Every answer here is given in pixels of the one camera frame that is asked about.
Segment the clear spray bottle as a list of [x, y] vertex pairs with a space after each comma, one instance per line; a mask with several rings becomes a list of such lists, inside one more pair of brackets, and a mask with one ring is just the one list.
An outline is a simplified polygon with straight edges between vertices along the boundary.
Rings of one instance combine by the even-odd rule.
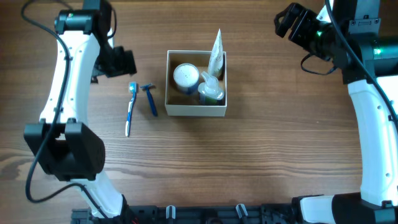
[[219, 80], [206, 72], [202, 72], [201, 77], [204, 82], [198, 86], [200, 104], [220, 106], [224, 99], [224, 90], [219, 86]]

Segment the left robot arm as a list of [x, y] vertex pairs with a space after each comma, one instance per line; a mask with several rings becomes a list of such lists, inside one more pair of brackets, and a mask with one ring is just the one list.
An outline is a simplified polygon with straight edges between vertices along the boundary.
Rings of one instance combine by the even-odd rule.
[[88, 127], [91, 83], [137, 72], [130, 50], [116, 47], [116, 13], [105, 0], [85, 1], [81, 9], [59, 12], [50, 31], [58, 53], [49, 98], [39, 122], [28, 124], [24, 139], [34, 166], [75, 188], [89, 205], [93, 223], [137, 223], [123, 194], [104, 171], [104, 142]]

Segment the cotton bud tub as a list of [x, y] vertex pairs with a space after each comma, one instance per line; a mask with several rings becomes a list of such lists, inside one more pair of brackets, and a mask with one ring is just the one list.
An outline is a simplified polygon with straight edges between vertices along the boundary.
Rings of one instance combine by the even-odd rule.
[[177, 89], [186, 95], [197, 91], [199, 85], [199, 71], [193, 64], [182, 63], [178, 65], [173, 74]]

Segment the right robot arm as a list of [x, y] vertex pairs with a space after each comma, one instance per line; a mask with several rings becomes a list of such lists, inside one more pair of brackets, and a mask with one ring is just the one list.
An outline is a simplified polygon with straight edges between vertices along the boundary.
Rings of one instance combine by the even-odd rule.
[[326, 1], [316, 13], [293, 2], [275, 32], [341, 70], [358, 123], [359, 192], [296, 197], [296, 223], [397, 222], [397, 38], [381, 37], [379, 1]]

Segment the white shampoo tube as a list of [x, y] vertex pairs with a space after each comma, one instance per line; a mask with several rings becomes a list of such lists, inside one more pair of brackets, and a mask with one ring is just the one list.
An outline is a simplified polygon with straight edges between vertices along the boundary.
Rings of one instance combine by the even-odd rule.
[[219, 78], [223, 69], [223, 42], [221, 37], [221, 30], [218, 30], [215, 43], [213, 45], [209, 64], [208, 73], [216, 78]]

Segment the white cardboard box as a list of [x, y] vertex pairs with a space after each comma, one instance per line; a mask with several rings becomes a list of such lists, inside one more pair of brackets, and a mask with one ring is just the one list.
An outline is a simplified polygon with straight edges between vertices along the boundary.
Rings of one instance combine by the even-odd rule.
[[165, 109], [169, 116], [211, 116], [224, 117], [228, 106], [228, 75], [226, 52], [223, 53], [223, 71], [219, 86], [224, 90], [224, 98], [219, 105], [202, 105], [198, 92], [186, 95], [177, 89], [174, 70], [183, 63], [190, 63], [204, 72], [208, 69], [210, 51], [168, 50], [165, 75]]

